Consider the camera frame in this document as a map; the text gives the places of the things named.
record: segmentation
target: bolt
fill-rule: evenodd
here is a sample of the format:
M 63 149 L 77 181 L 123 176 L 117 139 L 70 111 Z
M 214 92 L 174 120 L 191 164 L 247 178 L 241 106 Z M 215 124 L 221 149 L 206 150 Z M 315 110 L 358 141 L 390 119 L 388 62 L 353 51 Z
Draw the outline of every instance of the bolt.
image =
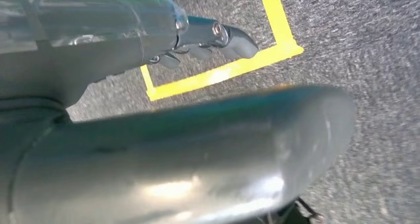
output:
M 219 22 L 215 22 L 213 24 L 213 28 L 212 29 L 213 29 L 213 34 L 215 36 L 220 36 L 221 35 L 221 33 L 222 33 L 222 25 Z
M 158 63 L 158 62 L 159 62 L 159 60 L 160 60 L 160 56 L 154 56 L 154 57 L 150 60 L 150 63 L 155 64 L 155 63 Z

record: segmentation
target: yellow tape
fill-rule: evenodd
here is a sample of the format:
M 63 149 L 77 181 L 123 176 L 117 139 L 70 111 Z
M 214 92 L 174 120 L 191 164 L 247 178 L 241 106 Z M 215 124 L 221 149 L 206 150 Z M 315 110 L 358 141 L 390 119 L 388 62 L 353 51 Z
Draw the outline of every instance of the yellow tape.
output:
M 155 101 L 201 89 L 302 53 L 303 48 L 299 47 L 293 39 L 281 0 L 262 0 L 262 3 L 276 40 L 275 46 L 258 52 L 252 59 L 240 59 L 218 68 L 157 87 L 153 86 L 149 70 L 146 65 L 143 65 L 140 69 L 150 100 Z

